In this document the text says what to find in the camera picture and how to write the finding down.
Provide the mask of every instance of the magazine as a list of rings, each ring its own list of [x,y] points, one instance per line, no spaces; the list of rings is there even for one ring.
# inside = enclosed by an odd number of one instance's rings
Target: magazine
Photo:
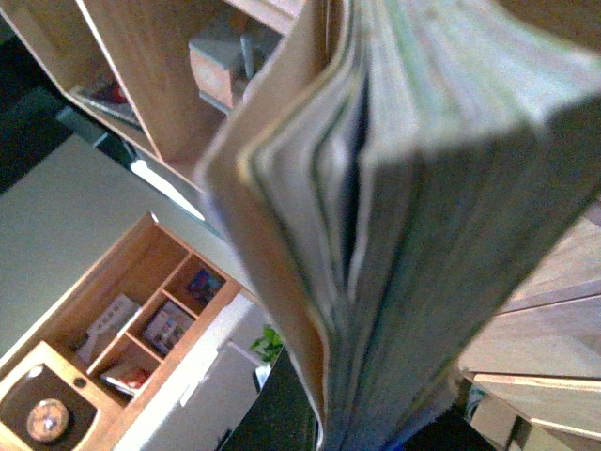
[[[195,299],[209,303],[222,286],[223,281],[203,269],[196,274],[186,289]]]
[[[150,371],[122,362],[100,375],[100,378],[113,385],[119,392],[135,396],[150,377]]]
[[[190,328],[194,319],[171,301],[167,301],[144,330],[144,337],[167,355]]]
[[[114,76],[99,77],[92,86],[76,86],[71,94],[78,100],[98,108],[103,113],[123,120],[140,129],[140,121]]]

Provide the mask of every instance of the framed photo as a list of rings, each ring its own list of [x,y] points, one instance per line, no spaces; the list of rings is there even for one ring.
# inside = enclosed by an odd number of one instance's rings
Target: framed photo
[[[163,355],[167,355],[194,319],[172,301],[167,301],[144,329],[143,336]]]

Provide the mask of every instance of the gray wall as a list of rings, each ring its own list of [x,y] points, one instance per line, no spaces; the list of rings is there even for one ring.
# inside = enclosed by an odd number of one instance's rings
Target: gray wall
[[[248,286],[208,227],[73,136],[0,197],[0,355],[149,210]]]

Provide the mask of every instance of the book cover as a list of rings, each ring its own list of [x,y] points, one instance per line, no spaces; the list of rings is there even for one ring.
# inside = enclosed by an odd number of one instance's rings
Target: book cover
[[[112,366],[102,373],[100,378],[118,391],[134,396],[150,377],[150,371],[140,368],[129,362],[122,362]]]
[[[223,282],[203,269],[199,271],[186,289],[195,299],[209,303],[223,286]]]
[[[143,332],[154,347],[166,355],[193,324],[194,319],[171,301],[167,301]]]

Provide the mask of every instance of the dark floor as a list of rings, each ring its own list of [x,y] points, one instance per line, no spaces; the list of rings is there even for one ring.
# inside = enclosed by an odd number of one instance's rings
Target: dark floor
[[[0,80],[2,194],[76,130],[56,118],[68,102],[16,37],[0,45]],[[74,114],[99,126],[84,112]],[[98,149],[126,167],[135,159],[121,139],[111,133]]]

